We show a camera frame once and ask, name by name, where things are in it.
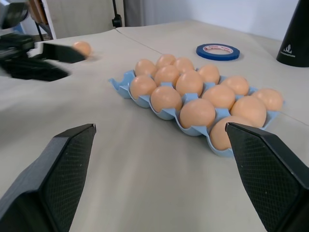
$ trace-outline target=blue tape roll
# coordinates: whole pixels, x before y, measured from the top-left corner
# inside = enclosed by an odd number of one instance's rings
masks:
[[[211,49],[219,49],[229,52],[229,54],[213,54],[207,52],[207,50]],[[212,60],[234,60],[237,59],[240,56],[240,51],[232,46],[220,44],[220,43],[207,43],[202,44],[197,47],[197,54],[200,57],[206,58],[206,59],[212,59]]]

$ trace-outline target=table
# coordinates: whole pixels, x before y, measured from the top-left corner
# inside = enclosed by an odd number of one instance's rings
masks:
[[[205,28],[212,29],[209,38],[202,32]],[[236,43],[242,36],[246,39]],[[252,48],[253,39],[249,38],[253,36],[188,21],[51,41],[70,45],[84,40],[94,49],[89,60],[58,64],[72,71],[62,80],[44,83],[1,77],[0,197],[54,135],[95,123],[98,131],[86,184],[70,231],[265,232],[234,159],[216,156],[206,139],[181,133],[175,123],[122,99],[107,82],[112,77],[121,80],[140,58],[156,61],[161,53],[188,56],[201,66],[208,61],[195,55],[196,45],[211,40],[224,43],[227,37],[244,56],[219,63],[220,70],[224,74],[238,74],[240,70],[246,76],[251,74],[248,79],[256,87],[266,85],[266,78],[260,75],[269,71],[268,85],[283,92],[287,107],[268,130],[309,164],[307,117],[293,115],[290,105],[307,93],[292,89],[292,96],[284,92],[284,83],[296,84],[288,74],[280,79],[271,72],[279,66],[284,69],[281,74],[294,70],[295,82],[300,78],[306,83],[302,74],[308,69],[278,64],[262,45],[256,43]],[[265,47],[278,43],[259,39]]]

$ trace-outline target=blue egg tray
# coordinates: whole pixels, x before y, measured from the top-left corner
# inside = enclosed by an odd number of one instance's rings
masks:
[[[222,118],[231,116],[229,113],[228,109],[222,109],[222,108],[216,108],[216,118],[214,123],[209,127],[205,127],[205,126],[192,126],[190,128],[183,128],[180,123],[179,123],[179,113],[180,111],[177,111],[176,109],[162,109],[161,112],[156,112],[153,107],[151,106],[151,102],[150,102],[150,95],[142,95],[139,96],[139,98],[137,100],[135,100],[129,89],[130,89],[130,84],[132,82],[132,80],[135,78],[135,73],[133,70],[128,71],[124,74],[124,78],[121,82],[117,82],[115,79],[109,79],[109,82],[112,84],[112,86],[114,87],[114,89],[117,91],[117,93],[125,98],[125,99],[132,99],[137,105],[139,105],[140,107],[143,108],[151,108],[152,111],[161,119],[163,120],[172,120],[175,119],[179,128],[186,134],[190,135],[190,136],[199,136],[199,135],[205,135],[207,137],[207,141],[208,144],[211,148],[211,150],[218,156],[222,156],[222,157],[233,157],[233,151],[231,148],[227,149],[227,150],[217,150],[216,148],[213,147],[211,140],[210,140],[210,131],[212,129],[212,127],[218,122],[220,121]],[[220,76],[220,81],[219,83],[221,83],[222,81],[224,81],[226,79],[226,77],[224,76]],[[173,87],[172,83],[161,83],[162,86],[171,86]],[[203,87],[203,93],[211,88],[212,86],[214,86],[215,83],[204,83],[204,87]],[[254,92],[256,92],[257,89],[250,87],[249,88],[249,93],[248,95],[253,94]],[[239,100],[240,98],[242,98],[243,95],[236,95],[236,101]],[[198,95],[196,93],[186,93],[184,94],[184,96],[182,97],[182,101],[183,101],[183,105],[185,105],[186,103],[188,103],[189,101],[192,101],[194,99],[197,99]],[[267,111],[267,117],[266,117],[266,121],[263,127],[261,127],[260,129],[265,130],[266,127],[271,123],[272,120],[274,120],[274,118],[279,114],[278,111]]]

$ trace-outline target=white logo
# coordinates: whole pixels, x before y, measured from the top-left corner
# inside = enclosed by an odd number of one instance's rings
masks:
[[[291,54],[292,53],[291,45],[289,44],[283,51]]]

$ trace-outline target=egg carton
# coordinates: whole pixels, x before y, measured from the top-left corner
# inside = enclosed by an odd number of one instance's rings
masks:
[[[150,102],[150,95],[142,95],[139,96],[139,98],[136,100],[132,97],[131,93],[130,93],[130,84],[132,82],[132,80],[135,78],[135,73],[134,70],[130,70],[128,72],[126,72],[124,74],[124,78],[121,82],[117,82],[115,79],[109,79],[109,82],[112,84],[112,86],[114,87],[114,89],[117,91],[117,93],[122,96],[125,99],[132,99],[137,105],[139,105],[140,107],[143,108],[151,108],[152,111],[161,119],[163,120],[172,120],[175,119],[179,128],[186,133],[187,135],[190,136],[199,136],[199,135],[205,135],[207,137],[207,141],[208,144],[211,148],[211,150],[218,156],[221,157],[233,157],[233,150],[231,148],[226,149],[226,150],[218,150],[216,148],[214,148],[214,146],[211,143],[210,140],[210,131],[212,129],[212,127],[218,122],[220,121],[222,118],[231,116],[229,113],[228,109],[224,109],[224,108],[215,108],[216,111],[216,118],[213,122],[213,124],[207,128],[206,126],[191,126],[190,128],[183,128],[179,122],[179,114],[180,111],[177,111],[176,109],[162,109],[161,112],[156,112]],[[221,82],[223,82],[226,79],[225,76],[220,76],[220,81],[219,84]],[[168,83],[168,82],[163,82],[161,83],[162,86],[171,86],[173,87],[172,83]],[[215,85],[215,83],[204,83],[203,85],[203,93],[213,87]],[[253,88],[253,87],[249,87],[249,93],[248,95],[253,94],[254,92],[256,92],[257,89]],[[244,97],[243,95],[236,95],[236,101],[239,100],[240,98]],[[196,93],[186,93],[183,95],[182,97],[182,102],[183,105],[187,104],[189,101],[198,99],[198,95]],[[278,111],[267,111],[267,117],[266,117],[266,121],[264,123],[264,126],[261,127],[260,129],[265,130],[267,128],[267,126],[272,122],[272,120],[274,120],[274,118],[279,114]]]

